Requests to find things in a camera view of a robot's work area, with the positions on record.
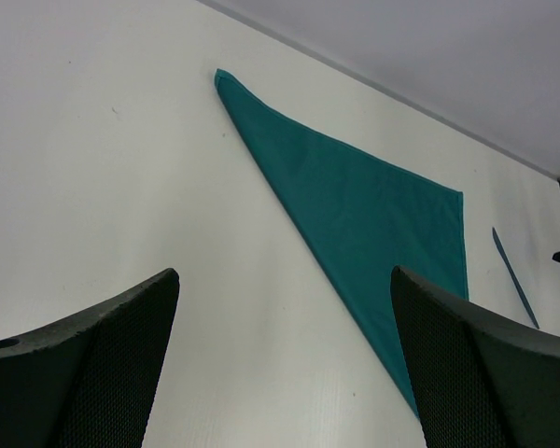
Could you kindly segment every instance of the black mesh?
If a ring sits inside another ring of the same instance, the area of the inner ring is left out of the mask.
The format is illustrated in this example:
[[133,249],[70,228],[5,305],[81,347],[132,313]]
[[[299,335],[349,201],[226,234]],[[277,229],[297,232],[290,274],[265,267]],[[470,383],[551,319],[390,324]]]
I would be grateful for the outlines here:
[[163,287],[177,285],[151,287],[96,328],[51,446],[141,446],[176,307]]
[[413,282],[395,282],[392,302],[428,448],[507,448],[487,375],[471,335]]
[[[560,448],[560,353],[545,356],[489,333],[473,335],[517,444]],[[523,341],[535,342],[526,335]]]

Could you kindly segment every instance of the teal triangle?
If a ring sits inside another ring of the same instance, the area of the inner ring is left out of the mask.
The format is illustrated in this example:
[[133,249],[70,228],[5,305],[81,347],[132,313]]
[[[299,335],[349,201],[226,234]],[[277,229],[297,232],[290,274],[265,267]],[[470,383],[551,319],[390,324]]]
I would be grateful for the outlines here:
[[390,274],[405,266],[468,298],[462,193],[279,114],[228,72],[217,71],[216,88],[276,196],[417,414]]

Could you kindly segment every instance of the teal fabric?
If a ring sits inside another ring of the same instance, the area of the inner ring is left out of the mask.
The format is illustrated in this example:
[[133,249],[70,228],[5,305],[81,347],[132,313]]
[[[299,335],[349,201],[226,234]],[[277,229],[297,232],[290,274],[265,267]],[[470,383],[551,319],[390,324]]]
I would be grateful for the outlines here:
[[288,119],[228,72],[217,71],[216,88],[276,196],[417,414],[390,273],[405,266],[469,296],[462,193]]

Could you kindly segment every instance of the blue strip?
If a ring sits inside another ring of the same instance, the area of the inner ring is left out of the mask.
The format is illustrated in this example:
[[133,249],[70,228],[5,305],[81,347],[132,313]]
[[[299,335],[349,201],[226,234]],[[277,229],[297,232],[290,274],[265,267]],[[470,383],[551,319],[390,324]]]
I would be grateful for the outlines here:
[[497,236],[496,229],[494,229],[494,228],[492,228],[492,235],[494,236],[494,243],[496,243],[497,251],[499,252],[502,259],[504,259],[504,263],[506,264],[508,272],[510,273],[510,275],[512,277],[512,282],[514,283],[514,287],[516,287],[516,292],[519,293],[519,297],[521,298],[521,301],[523,302],[523,306],[525,307],[527,314],[531,318],[531,321],[533,322],[533,325],[535,325],[535,328],[538,329],[539,328],[538,320],[535,318],[535,315],[533,314],[533,310],[531,309],[531,305],[529,305],[529,301],[526,299],[525,292],[521,288],[521,284],[519,283],[519,279],[516,278],[516,274],[512,270],[511,263],[509,262],[508,257],[506,256],[506,252],[504,252],[504,246],[502,245],[502,242],[500,241],[499,237]]

